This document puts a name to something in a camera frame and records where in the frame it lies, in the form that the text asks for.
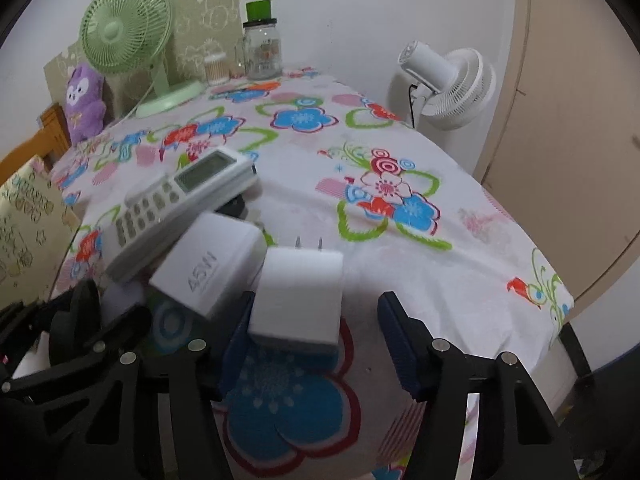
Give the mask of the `white plug adapter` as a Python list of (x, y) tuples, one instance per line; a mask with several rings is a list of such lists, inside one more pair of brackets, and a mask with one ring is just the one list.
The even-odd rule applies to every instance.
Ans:
[(335, 250), (270, 247), (248, 334), (263, 346), (332, 353), (340, 341), (344, 256)]

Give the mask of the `beige door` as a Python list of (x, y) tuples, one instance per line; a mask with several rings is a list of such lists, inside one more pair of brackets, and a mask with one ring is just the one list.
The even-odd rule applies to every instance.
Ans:
[(477, 179), (585, 311), (639, 255), (639, 55), (605, 0), (514, 0)]

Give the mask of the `wooden bed headboard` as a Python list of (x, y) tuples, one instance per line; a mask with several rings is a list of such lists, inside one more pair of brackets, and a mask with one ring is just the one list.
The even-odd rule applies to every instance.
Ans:
[(3, 184), (26, 162), (38, 156), (44, 168), (53, 165), (70, 149), (70, 134), (66, 125), (63, 107), (54, 103), (39, 117), (40, 129), (27, 141), (14, 148), (1, 162), (0, 183)]

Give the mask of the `floral tablecloth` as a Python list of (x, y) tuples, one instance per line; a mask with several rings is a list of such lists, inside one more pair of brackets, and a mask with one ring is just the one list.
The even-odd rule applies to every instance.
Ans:
[(252, 347), (214, 408), (239, 479), (397, 479), (423, 406), (401, 389), (376, 304), (466, 353), (548, 352), (574, 301), (502, 206), (394, 113), (310, 68), (235, 79), (170, 112), (130, 118), (69, 150), (53, 181), (82, 222), (56, 290), (100, 278), (106, 229), (127, 192), (216, 146), (250, 156), (245, 201), (271, 246), (323, 245), (344, 257), (340, 346), (321, 365)]

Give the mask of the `white remote control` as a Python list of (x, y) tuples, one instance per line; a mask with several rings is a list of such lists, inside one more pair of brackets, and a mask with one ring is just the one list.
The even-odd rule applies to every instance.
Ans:
[(254, 162), (230, 148), (214, 148), (176, 174), (154, 180), (102, 234), (106, 276), (126, 282), (189, 229), (258, 180)]

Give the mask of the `white standing fan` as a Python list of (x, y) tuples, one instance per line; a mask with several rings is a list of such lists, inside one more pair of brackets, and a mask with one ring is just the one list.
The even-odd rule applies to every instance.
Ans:
[(494, 66), (473, 48), (440, 55), (413, 40), (401, 50), (397, 63), (414, 79), (409, 89), (413, 127), (424, 117), (440, 131), (463, 128), (486, 108), (496, 90)]

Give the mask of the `yellow patterned storage box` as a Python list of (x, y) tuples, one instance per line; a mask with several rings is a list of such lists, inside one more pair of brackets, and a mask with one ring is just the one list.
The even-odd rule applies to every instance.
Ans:
[(49, 299), (79, 227), (41, 157), (1, 185), (0, 307)]

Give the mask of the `green desk fan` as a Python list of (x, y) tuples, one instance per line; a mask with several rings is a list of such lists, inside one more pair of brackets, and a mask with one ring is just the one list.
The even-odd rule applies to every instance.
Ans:
[(80, 22), (79, 40), (89, 64), (104, 76), (148, 71), (149, 88), (131, 110), (145, 118), (172, 110), (205, 90), (198, 78), (169, 82), (166, 49), (173, 31), (172, 0), (92, 0)]

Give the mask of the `cotton swab container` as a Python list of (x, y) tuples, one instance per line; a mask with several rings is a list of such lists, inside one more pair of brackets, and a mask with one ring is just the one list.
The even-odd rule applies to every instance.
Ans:
[(224, 52), (207, 55), (203, 60), (203, 67), (210, 86), (225, 84), (231, 78), (228, 58)]

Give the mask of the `glass jar green lid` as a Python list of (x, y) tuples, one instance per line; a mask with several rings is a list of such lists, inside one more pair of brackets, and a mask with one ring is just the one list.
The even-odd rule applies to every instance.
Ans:
[(235, 63), (249, 80), (262, 81), (282, 74), (281, 38), (270, 0), (246, 4), (243, 35), (235, 45)]

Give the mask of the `purple plush toy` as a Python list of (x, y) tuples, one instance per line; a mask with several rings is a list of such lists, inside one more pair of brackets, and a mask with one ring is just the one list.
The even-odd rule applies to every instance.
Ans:
[(97, 136), (104, 127), (104, 77), (88, 63), (78, 64), (67, 81), (64, 113), (70, 144)]

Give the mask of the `white 45W charger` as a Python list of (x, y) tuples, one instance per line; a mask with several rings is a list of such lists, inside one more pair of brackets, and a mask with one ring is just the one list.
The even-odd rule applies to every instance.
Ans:
[(150, 284), (203, 318), (218, 318), (250, 289), (267, 244), (253, 223), (205, 211), (178, 239)]

